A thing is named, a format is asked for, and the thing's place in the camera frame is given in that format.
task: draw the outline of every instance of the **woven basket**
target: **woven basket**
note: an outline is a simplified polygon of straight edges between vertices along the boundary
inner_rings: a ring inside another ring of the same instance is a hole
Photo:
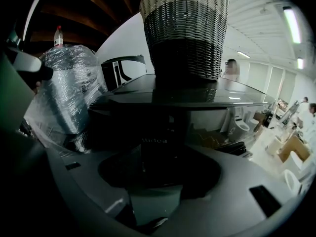
[[[157,78],[217,80],[229,0],[141,0]]]

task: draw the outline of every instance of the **ceiling light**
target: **ceiling light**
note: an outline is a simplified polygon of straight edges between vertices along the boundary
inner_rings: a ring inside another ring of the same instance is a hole
[[[297,68],[303,69],[304,68],[304,60],[302,58],[297,59]]]
[[[285,7],[283,9],[286,20],[290,26],[293,42],[299,44],[301,43],[301,37],[294,11],[291,9],[291,7]]]
[[[244,54],[244,53],[242,53],[242,52],[240,52],[240,51],[237,51],[237,53],[243,55],[244,57],[250,58],[248,55],[246,55],[246,54]]]

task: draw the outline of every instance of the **plastic bottle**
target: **plastic bottle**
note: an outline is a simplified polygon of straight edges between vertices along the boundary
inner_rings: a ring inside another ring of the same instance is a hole
[[[57,30],[54,35],[54,46],[62,47],[64,43],[63,32],[61,31],[61,26],[57,26]]]

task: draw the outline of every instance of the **cardboard box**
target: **cardboard box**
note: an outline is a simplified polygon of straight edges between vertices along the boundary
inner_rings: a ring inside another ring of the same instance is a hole
[[[281,153],[278,156],[282,162],[287,160],[291,151],[294,151],[302,161],[305,161],[311,154],[297,136],[292,136],[281,149]]]
[[[257,124],[257,126],[255,127],[255,129],[253,129],[254,132],[257,132],[259,130],[259,128],[263,125],[263,121],[266,118],[266,115],[264,115],[262,113],[255,113],[253,118],[259,122]]]
[[[205,148],[216,149],[225,145],[226,137],[218,131],[206,131],[205,129],[191,129],[186,142]]]

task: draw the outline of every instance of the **person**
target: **person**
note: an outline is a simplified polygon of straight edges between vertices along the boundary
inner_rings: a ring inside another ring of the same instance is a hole
[[[298,117],[299,127],[303,128],[304,131],[309,130],[310,126],[315,122],[316,116],[316,104],[308,104],[308,111],[300,114]]]
[[[233,81],[239,81],[239,76],[239,64],[235,59],[229,59],[225,65],[225,72],[222,77]]]
[[[35,86],[36,87],[34,89],[32,89],[32,91],[35,93],[35,95],[37,95],[37,93],[39,92],[39,87],[41,86],[41,82],[37,81]]]
[[[293,121],[298,124],[299,127],[303,126],[304,115],[309,111],[309,102],[308,97],[304,97],[303,101],[300,103],[297,108]]]
[[[313,115],[313,117],[315,118],[315,116],[316,116],[316,104],[315,103],[311,103],[310,105],[309,105],[309,111],[310,111],[310,113]]]

